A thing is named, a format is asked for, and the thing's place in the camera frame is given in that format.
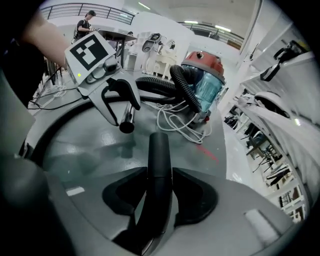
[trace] black vacuum hose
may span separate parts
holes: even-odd
[[[123,97],[120,96],[108,96],[106,97],[108,103],[112,102],[123,102],[127,101]],[[149,96],[140,96],[141,101],[146,102],[153,102],[153,103],[160,103],[160,104],[178,104],[182,101],[179,98],[158,98],[158,97],[149,97]],[[38,140],[30,160],[35,162],[38,166],[42,167],[43,159],[45,156],[46,149],[56,134],[56,132],[70,119],[75,117],[76,115],[80,114],[83,111],[86,111],[90,108],[94,107],[94,104],[88,100],[82,102],[69,110],[67,110],[64,114],[59,116],[41,135],[40,139]]]
[[[195,113],[200,113],[201,104],[196,98],[195,93],[190,89],[190,86],[183,75],[183,68],[179,65],[173,65],[170,68],[170,74],[175,86],[182,93],[182,96],[190,109]]]
[[[153,89],[171,94],[173,97],[178,94],[178,89],[174,83],[163,81],[155,77],[139,77],[135,80],[136,86],[143,91],[152,93]]]

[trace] metal pipe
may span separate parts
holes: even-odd
[[[123,132],[124,134],[130,134],[135,129],[135,123],[134,123],[135,112],[136,112],[136,109],[131,105],[130,102],[128,102],[128,104],[125,107],[123,117],[119,126],[120,131]]]

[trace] red vacuum lid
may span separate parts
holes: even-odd
[[[182,62],[182,65],[189,65],[204,70],[225,83],[225,70],[221,63],[221,59],[213,54],[205,51],[193,51]]]

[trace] white ceiling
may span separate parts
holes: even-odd
[[[220,25],[244,37],[255,2],[256,0],[125,0],[124,8],[133,12],[160,14],[177,22],[188,20]]]

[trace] balcony railing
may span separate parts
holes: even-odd
[[[240,50],[244,42],[243,37],[232,32],[227,32],[221,29],[217,29],[214,26],[205,25],[205,24],[190,24],[190,23],[184,23],[184,22],[179,22],[179,23],[187,27],[188,29],[192,30],[196,35],[222,41],[234,48],[237,48],[238,50]]]
[[[131,25],[132,20],[135,17],[133,14],[129,12],[94,3],[56,4],[53,6],[42,8],[41,12],[45,19],[50,20],[69,16],[84,17],[86,13],[90,10],[95,11],[97,17],[115,20],[118,22],[126,23],[128,25]]]

